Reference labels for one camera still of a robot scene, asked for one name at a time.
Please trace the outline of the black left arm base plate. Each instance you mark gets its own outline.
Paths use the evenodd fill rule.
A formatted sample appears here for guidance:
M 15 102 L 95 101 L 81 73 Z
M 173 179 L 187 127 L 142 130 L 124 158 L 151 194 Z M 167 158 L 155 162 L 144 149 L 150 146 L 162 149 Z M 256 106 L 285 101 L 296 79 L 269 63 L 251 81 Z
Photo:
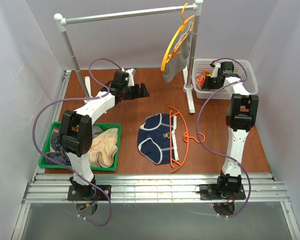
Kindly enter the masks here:
M 73 185 L 68 189 L 68 201 L 107 201 L 107 197 L 95 187 L 88 186 L 87 189 L 79 190 Z

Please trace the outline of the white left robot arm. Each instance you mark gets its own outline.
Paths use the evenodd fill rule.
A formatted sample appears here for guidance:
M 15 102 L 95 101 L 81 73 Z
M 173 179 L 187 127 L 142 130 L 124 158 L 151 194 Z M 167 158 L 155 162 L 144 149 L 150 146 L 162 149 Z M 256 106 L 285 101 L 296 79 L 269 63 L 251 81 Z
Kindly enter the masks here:
M 74 190 L 85 199 L 91 199 L 95 192 L 90 183 L 96 180 L 91 170 L 88 151 L 93 143 L 93 124 L 96 120 L 121 101 L 149 97 L 144 83 L 134 83 L 136 70 L 117 70 L 113 80 L 108 81 L 94 99 L 84 106 L 63 113 L 58 134 L 58 143 L 67 153 L 75 171 L 70 182 Z

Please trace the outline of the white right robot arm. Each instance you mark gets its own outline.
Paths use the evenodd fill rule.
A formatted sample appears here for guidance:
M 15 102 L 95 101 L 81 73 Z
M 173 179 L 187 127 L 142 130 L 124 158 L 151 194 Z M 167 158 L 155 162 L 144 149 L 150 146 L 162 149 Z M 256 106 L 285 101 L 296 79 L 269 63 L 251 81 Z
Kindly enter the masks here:
M 203 88 L 226 90 L 230 96 L 225 118 L 229 135 L 227 152 L 215 188 L 224 196 L 235 195 L 243 191 L 242 157 L 249 132 L 256 123 L 259 97 L 246 90 L 232 61 L 213 60 L 210 66 L 213 72 L 205 77 Z

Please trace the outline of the navy blue underwear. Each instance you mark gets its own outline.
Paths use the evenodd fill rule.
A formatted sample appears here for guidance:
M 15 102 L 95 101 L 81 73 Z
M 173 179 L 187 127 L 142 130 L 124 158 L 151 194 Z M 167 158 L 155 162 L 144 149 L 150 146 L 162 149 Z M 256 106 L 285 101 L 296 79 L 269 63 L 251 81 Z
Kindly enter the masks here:
M 147 117 L 139 127 L 138 151 L 155 165 L 169 164 L 171 157 L 179 161 L 176 129 L 176 116 L 157 113 Z

